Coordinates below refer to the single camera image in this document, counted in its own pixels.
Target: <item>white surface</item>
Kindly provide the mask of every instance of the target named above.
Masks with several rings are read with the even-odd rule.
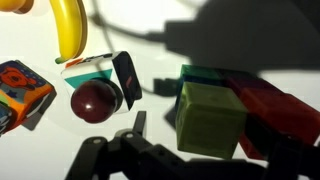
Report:
[[[99,0],[103,15],[111,22],[136,32],[163,30],[166,19],[193,19],[196,9],[175,0]],[[84,0],[87,15],[93,14],[91,0]],[[20,126],[0,139],[1,180],[58,180],[64,179],[84,139],[104,136],[111,140],[119,129],[131,128],[139,110],[147,111],[147,140],[161,143],[185,160],[205,156],[176,150],[175,131],[164,115],[174,105],[175,98],[144,94],[131,112],[115,115],[98,125],[90,125],[76,118],[69,105],[69,95],[60,77],[64,65],[54,59],[59,55],[58,39],[53,14],[48,0],[35,0],[31,12],[25,15],[0,13],[0,62],[19,59],[38,72],[57,91],[57,97],[34,131]],[[83,56],[110,52],[103,32],[89,21],[89,36]],[[115,51],[128,51],[134,60],[140,83],[153,88],[154,78],[177,78],[180,66],[188,58],[165,50],[161,43],[151,43],[119,33],[110,32]],[[319,72],[266,71],[262,77],[282,90],[296,95],[320,110]],[[245,158],[237,148],[235,158]]]

